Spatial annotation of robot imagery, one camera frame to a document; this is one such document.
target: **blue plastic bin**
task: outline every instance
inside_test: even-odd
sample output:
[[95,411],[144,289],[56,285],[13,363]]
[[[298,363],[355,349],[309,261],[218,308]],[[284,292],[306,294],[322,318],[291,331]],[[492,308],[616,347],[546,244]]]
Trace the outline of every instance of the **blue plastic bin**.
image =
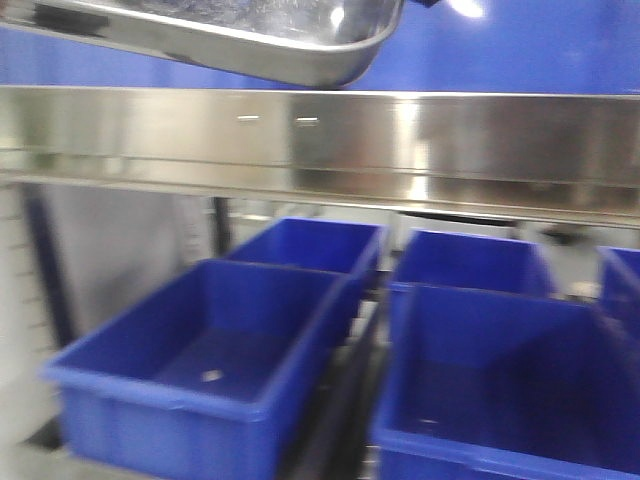
[[372,429],[380,480],[640,478],[640,392],[596,309],[414,287]]
[[200,263],[46,365],[69,447],[166,478],[271,480],[353,294],[336,274]]
[[605,314],[623,324],[629,340],[640,340],[640,251],[598,248],[601,258],[599,304]]
[[400,328],[397,310],[405,292],[416,284],[533,297],[556,293],[555,281],[534,243],[416,230],[389,280],[392,339]]
[[[348,274],[361,294],[374,281],[385,236],[381,225],[285,217],[226,259]],[[360,294],[354,297],[354,315]]]

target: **stainless steel shelf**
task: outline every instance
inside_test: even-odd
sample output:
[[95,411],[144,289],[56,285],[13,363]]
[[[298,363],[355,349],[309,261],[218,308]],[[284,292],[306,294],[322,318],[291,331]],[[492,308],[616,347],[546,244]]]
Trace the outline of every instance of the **stainless steel shelf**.
[[0,88],[0,178],[640,227],[640,99]]

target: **blue wall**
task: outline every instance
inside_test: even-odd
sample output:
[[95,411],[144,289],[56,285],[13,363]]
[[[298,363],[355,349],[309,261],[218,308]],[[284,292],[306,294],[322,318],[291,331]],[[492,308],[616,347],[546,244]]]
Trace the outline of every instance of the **blue wall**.
[[[287,85],[0,29],[0,83]],[[358,90],[640,93],[640,0],[407,2]]]

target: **stainless steel tray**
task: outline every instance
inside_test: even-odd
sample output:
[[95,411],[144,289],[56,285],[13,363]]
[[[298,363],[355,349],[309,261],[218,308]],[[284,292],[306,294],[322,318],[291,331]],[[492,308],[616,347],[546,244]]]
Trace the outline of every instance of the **stainless steel tray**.
[[315,87],[347,84],[403,0],[3,0],[0,23]]

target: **shelving unit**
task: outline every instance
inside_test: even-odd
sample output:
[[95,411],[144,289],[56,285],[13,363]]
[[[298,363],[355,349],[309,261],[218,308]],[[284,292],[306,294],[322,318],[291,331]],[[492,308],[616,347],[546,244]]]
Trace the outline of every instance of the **shelving unit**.
[[[631,96],[0,87],[0,105],[3,195],[18,182],[59,183],[640,227],[640,100]],[[366,354],[372,388],[385,349],[374,342],[369,357],[371,338],[338,352],[317,395],[323,413],[309,416],[283,479],[352,479],[360,470],[342,466],[364,455],[366,419],[351,419],[355,437],[341,449],[351,457],[333,451],[342,430],[327,437],[320,427],[329,417],[344,425],[346,401],[366,411],[370,396],[345,393],[344,379],[365,377]],[[64,480],[141,478],[70,460],[57,447],[45,430],[12,461],[24,480],[50,469]]]

